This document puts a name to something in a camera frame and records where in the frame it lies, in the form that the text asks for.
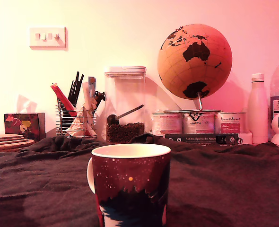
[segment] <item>coffee beans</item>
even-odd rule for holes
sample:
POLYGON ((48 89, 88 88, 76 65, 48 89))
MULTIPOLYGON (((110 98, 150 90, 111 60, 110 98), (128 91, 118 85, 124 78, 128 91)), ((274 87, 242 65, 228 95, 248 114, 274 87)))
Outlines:
POLYGON ((106 139, 111 143, 128 143, 133 137, 144 134, 144 123, 111 124, 106 127, 106 139))

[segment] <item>globe stand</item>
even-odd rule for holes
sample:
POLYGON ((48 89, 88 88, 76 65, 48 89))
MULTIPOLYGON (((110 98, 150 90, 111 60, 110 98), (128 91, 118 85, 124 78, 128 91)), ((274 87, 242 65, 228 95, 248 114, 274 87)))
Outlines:
POLYGON ((164 110, 164 113, 189 113, 189 112, 200 112, 202 111, 202 104, 201 104, 201 93, 197 93, 198 101, 200 104, 200 108, 196 110, 164 110))

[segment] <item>white lid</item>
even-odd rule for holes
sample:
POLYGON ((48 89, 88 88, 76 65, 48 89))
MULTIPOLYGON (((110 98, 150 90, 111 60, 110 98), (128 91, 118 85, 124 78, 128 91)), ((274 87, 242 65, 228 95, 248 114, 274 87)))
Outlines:
POLYGON ((264 81, 264 74, 263 73, 254 73, 252 74, 252 82, 263 82, 264 81))
POLYGON ((145 73, 145 66, 111 66, 104 69, 104 73, 145 73))

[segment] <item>pink wall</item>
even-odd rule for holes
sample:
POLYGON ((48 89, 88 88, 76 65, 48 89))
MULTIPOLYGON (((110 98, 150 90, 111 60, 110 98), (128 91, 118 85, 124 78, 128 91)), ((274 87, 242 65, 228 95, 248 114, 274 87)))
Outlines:
MULTIPOLYGON (((0 0, 0 134, 3 115, 15 111, 19 94, 46 113, 46 131, 55 127, 52 83, 69 92, 76 71, 97 79, 104 91, 104 67, 143 65, 150 88, 149 111, 195 107, 170 94, 158 77, 157 55, 164 39, 182 25, 201 23, 228 40, 233 65, 226 84, 203 99, 205 109, 242 111, 251 89, 251 74, 270 78, 279 64, 279 0, 0 0), (31 26, 66 26, 65 51, 29 48, 31 26)), ((84 99, 79 98, 81 105, 84 99)))

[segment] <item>cork coaster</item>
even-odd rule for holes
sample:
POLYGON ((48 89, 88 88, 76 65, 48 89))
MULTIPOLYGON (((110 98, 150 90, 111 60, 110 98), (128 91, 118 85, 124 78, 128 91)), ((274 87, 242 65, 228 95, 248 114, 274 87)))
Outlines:
POLYGON ((21 143, 21 142, 26 142, 28 141, 28 139, 19 139, 19 140, 9 140, 9 141, 1 141, 0 142, 0 145, 1 144, 10 144, 10 143, 21 143))
POLYGON ((0 144, 0 152, 2 150, 8 150, 8 149, 14 149, 14 148, 24 148, 28 147, 31 144, 34 144, 34 140, 28 140, 25 142, 16 142, 16 143, 10 143, 10 144, 0 144))
POLYGON ((17 140, 25 140, 25 138, 23 136, 22 137, 17 137, 17 138, 3 138, 3 139, 0 139, 0 142, 17 141, 17 140))
POLYGON ((5 149, 5 150, 0 150, 0 152, 17 152, 20 151, 22 148, 13 148, 13 149, 5 149))
POLYGON ((0 139, 19 138, 19 137, 23 137, 23 135, 19 135, 19 134, 0 134, 0 139))

